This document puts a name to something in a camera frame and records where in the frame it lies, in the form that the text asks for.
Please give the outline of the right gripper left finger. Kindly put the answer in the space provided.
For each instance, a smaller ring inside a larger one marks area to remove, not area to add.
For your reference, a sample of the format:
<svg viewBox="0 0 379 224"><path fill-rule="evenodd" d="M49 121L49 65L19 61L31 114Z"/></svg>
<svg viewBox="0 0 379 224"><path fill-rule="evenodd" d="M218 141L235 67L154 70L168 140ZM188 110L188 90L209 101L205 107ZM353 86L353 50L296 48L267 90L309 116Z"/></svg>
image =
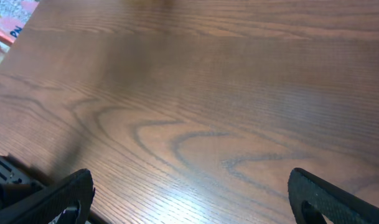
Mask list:
<svg viewBox="0 0 379 224"><path fill-rule="evenodd" d="M36 181L0 183L0 224L85 224L95 195L88 169L43 187Z"/></svg>

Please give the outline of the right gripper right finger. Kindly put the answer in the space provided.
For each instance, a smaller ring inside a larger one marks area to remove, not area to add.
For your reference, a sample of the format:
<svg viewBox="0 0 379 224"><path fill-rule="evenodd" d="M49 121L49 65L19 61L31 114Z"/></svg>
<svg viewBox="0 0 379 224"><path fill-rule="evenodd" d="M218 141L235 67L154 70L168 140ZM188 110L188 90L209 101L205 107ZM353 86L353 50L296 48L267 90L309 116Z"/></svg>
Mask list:
<svg viewBox="0 0 379 224"><path fill-rule="evenodd" d="M379 223L379 208L302 169L291 171L289 203L297 223Z"/></svg>

